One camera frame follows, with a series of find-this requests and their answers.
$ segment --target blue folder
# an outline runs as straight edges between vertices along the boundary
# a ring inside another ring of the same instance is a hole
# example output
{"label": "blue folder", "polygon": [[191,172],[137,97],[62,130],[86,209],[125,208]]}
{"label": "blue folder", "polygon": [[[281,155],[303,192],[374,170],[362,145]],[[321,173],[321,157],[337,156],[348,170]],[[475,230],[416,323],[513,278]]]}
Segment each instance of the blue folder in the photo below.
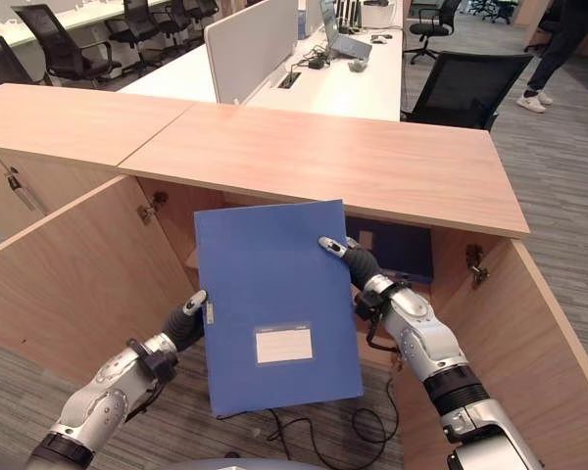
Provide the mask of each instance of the blue folder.
{"label": "blue folder", "polygon": [[341,201],[195,213],[212,412],[363,393]]}

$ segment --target cabinet door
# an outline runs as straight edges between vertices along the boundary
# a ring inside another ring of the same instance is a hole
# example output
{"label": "cabinet door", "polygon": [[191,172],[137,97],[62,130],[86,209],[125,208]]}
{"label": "cabinet door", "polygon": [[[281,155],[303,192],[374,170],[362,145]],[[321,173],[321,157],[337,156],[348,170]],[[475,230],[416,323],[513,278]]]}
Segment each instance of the cabinet door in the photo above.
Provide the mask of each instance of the cabinet door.
{"label": "cabinet door", "polygon": [[0,245],[0,346],[84,383],[191,294],[136,180],[118,176]]}
{"label": "cabinet door", "polygon": [[0,163],[0,235],[3,237],[18,233],[44,215],[26,199],[26,194],[18,194],[11,189],[7,171]]}
{"label": "cabinet door", "polygon": [[97,188],[114,177],[110,171],[83,164],[66,164],[50,159],[23,157],[18,152],[0,150],[5,168],[13,168],[18,179],[46,214]]}
{"label": "cabinet door", "polygon": [[[466,269],[462,254],[458,263]],[[521,242],[500,240],[481,266],[490,277],[473,289],[467,276],[436,313],[546,468],[588,470],[586,352]],[[396,389],[405,468],[444,467],[454,446],[424,387],[404,370]]]}

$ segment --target wooden cabinet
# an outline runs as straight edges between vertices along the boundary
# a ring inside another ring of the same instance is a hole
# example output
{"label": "wooden cabinet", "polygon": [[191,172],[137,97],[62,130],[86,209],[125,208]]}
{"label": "wooden cabinet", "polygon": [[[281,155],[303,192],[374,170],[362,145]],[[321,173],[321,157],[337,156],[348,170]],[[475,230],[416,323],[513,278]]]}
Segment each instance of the wooden cabinet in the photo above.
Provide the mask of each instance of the wooden cabinet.
{"label": "wooden cabinet", "polygon": [[[15,235],[108,181],[117,164],[191,106],[121,93],[1,85],[0,233]],[[21,190],[10,189],[6,173]]]}
{"label": "wooden cabinet", "polygon": [[[588,357],[517,240],[526,223],[487,132],[201,104],[142,137],[113,166],[124,175],[0,245],[2,347],[83,383],[194,292],[195,211],[342,199],[352,215],[431,228],[423,293],[548,468],[588,469]],[[477,288],[472,244],[490,272]],[[444,465],[452,447],[407,368],[396,396],[406,468]]]}
{"label": "wooden cabinet", "polygon": [[193,294],[136,180],[119,176],[0,245],[0,346],[83,384]]}
{"label": "wooden cabinet", "polygon": [[44,216],[25,188],[14,191],[7,180],[9,170],[0,162],[0,235],[9,237]]}
{"label": "wooden cabinet", "polygon": [[0,234],[15,235],[113,176],[103,169],[0,150]]}

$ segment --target cabinet hinge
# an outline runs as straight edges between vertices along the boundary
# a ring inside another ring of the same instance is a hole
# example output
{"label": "cabinet hinge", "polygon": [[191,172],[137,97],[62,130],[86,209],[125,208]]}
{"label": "cabinet hinge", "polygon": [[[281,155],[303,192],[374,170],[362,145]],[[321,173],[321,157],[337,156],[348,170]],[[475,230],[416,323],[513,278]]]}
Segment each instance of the cabinet hinge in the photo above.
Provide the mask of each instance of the cabinet hinge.
{"label": "cabinet hinge", "polygon": [[150,219],[157,211],[168,201],[168,193],[164,191],[157,191],[153,194],[153,199],[149,206],[139,206],[137,208],[137,214],[144,225],[150,223]]}
{"label": "cabinet hinge", "polygon": [[472,273],[472,288],[476,289],[490,273],[485,267],[479,267],[483,260],[483,248],[480,245],[466,245],[466,266]]}

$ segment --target white label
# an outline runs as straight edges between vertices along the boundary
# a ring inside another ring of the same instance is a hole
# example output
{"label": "white label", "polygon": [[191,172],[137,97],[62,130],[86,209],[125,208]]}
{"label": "white label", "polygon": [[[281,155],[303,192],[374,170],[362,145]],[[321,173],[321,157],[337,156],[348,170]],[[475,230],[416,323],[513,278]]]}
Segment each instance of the white label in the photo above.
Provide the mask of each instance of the white label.
{"label": "white label", "polygon": [[259,364],[314,357],[312,331],[309,328],[258,332],[255,338]]}

